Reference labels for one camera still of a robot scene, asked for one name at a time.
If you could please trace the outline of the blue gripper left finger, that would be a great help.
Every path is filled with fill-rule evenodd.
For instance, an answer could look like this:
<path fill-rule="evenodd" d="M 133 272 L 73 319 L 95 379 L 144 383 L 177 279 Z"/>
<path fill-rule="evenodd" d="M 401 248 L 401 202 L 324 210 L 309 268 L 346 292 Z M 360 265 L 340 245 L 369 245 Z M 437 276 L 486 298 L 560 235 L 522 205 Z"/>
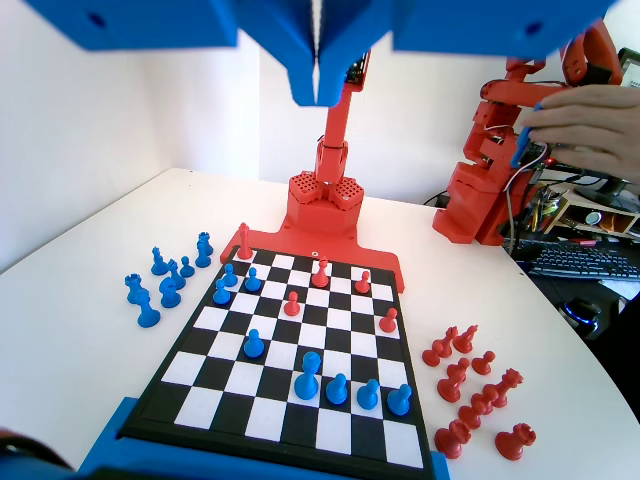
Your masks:
<path fill-rule="evenodd" d="M 236 1 L 239 27 L 286 70 L 293 100 L 315 106 L 316 53 L 311 1 Z"/>

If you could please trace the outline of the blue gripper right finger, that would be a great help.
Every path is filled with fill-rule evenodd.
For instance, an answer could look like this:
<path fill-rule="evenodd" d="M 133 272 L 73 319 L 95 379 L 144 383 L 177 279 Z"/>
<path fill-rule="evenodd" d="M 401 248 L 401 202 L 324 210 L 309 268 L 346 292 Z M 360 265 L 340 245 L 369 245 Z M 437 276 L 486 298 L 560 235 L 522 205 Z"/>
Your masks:
<path fill-rule="evenodd" d="M 323 1 L 318 48 L 318 105 L 333 107 L 348 69 L 392 27 L 393 1 Z"/>

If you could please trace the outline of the person's hand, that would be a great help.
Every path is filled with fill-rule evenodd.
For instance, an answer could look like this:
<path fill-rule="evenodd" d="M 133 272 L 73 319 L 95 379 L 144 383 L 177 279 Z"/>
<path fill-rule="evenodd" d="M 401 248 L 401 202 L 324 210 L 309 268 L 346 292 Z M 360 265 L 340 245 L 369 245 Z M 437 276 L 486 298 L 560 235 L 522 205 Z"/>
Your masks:
<path fill-rule="evenodd" d="M 639 90 L 587 85 L 543 99 L 523 121 L 560 163 L 639 183 Z"/>

